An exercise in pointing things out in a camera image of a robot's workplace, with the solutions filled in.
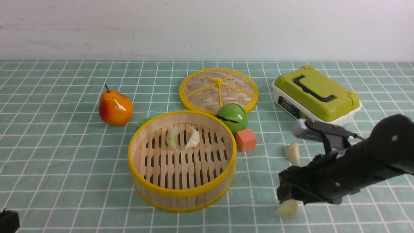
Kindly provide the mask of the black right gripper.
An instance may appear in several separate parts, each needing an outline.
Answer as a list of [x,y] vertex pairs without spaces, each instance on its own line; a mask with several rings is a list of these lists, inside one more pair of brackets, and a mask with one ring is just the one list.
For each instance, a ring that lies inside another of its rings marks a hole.
[[306,166],[279,173],[280,202],[298,200],[339,205],[346,195],[404,174],[413,174],[413,140],[365,139],[330,155],[317,155]]

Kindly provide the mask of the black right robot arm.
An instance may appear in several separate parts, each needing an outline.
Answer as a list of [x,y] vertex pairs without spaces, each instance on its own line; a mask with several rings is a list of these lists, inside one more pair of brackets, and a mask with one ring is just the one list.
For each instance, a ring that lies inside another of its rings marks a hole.
[[278,200],[339,205],[346,195],[414,170],[414,125],[404,115],[388,116],[369,137],[351,145],[358,135],[342,126],[299,119],[294,136],[322,142],[325,153],[304,167],[290,166],[278,174]]

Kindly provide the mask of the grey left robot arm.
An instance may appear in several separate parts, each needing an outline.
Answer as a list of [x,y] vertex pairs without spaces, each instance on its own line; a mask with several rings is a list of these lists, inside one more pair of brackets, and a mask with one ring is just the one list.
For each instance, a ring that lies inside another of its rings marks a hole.
[[0,213],[0,232],[16,233],[20,228],[19,213],[9,209],[3,209]]

